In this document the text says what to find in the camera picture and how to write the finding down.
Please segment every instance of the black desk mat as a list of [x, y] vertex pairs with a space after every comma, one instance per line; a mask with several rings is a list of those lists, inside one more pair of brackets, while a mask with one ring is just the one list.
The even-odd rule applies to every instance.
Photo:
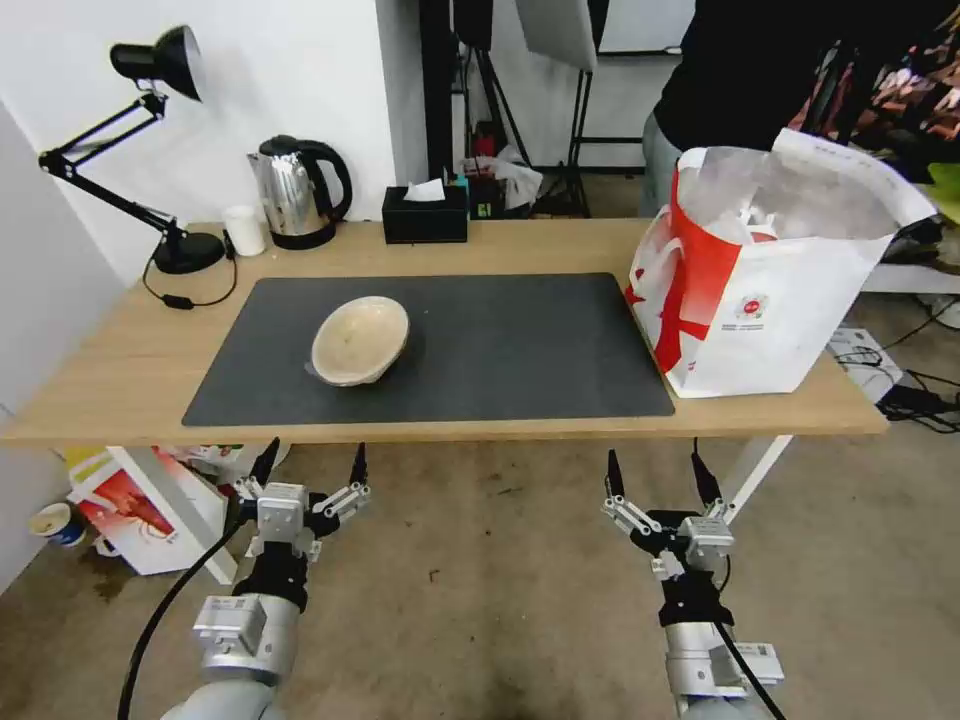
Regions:
[[[373, 385], [311, 375], [313, 339], [341, 304], [385, 295], [410, 335]], [[672, 415], [612, 275], [265, 278], [183, 418], [186, 426]]]

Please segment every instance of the ceramic bowl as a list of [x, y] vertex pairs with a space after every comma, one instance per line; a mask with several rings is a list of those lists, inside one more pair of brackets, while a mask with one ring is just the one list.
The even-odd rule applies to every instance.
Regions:
[[351, 300], [320, 326], [310, 353], [313, 370], [338, 387], [374, 383], [400, 355], [409, 332], [410, 318], [396, 300]]

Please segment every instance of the person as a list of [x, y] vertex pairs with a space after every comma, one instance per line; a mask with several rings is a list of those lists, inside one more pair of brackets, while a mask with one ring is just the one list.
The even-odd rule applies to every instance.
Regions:
[[770, 150], [816, 83], [840, 38], [895, 47], [933, 27], [956, 2], [880, 9], [866, 0], [697, 0], [682, 59], [643, 130], [646, 182], [640, 214], [670, 201], [677, 159], [693, 147]]

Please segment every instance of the lamp arm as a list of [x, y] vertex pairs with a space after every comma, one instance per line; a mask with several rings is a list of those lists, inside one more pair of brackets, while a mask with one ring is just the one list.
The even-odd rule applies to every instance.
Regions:
[[[105, 203], [109, 203], [118, 210], [122, 210], [128, 215], [135, 217], [140, 222], [146, 223], [155, 230], [159, 230], [161, 233], [163, 233], [168, 241], [177, 243], [182, 235], [182, 231], [177, 227], [177, 221], [175, 218], [162, 216], [159, 213], [152, 212], [144, 206], [139, 205], [132, 200], [127, 200], [126, 198], [117, 195], [112, 190], [108, 190], [102, 185], [99, 185], [88, 178], [82, 177], [78, 172], [78, 168], [88, 160], [93, 159], [100, 153], [106, 152], [110, 148], [126, 140], [128, 137], [135, 135], [141, 130], [144, 130], [145, 128], [162, 119], [166, 101], [167, 98], [165, 95], [161, 95], [152, 91], [144, 93], [123, 110], [111, 115], [103, 122], [94, 125], [92, 128], [84, 131], [80, 135], [77, 135], [77, 137], [73, 138], [72, 140], [68, 140], [60, 147], [40, 153], [40, 168], [45, 173], [49, 173], [54, 177], [65, 180], [74, 187], [80, 188], [84, 192], [103, 200]], [[88, 140], [100, 131], [140, 108], [146, 109], [150, 113], [150, 117], [141, 122], [139, 125], [135, 125], [129, 130], [126, 130], [109, 140], [105, 140], [102, 143], [95, 143], [88, 153], [77, 160], [71, 160], [69, 157], [67, 157], [70, 154], [85, 149], [85, 146], [81, 145], [84, 140]]]

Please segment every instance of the electric kettle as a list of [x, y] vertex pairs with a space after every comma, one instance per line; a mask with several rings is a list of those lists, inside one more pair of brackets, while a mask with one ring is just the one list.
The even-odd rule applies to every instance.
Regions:
[[[249, 153], [260, 200], [277, 247], [307, 250], [328, 242], [337, 232], [353, 200], [346, 163], [329, 145], [277, 135]], [[333, 207], [327, 181], [318, 165], [329, 162], [343, 187]]]

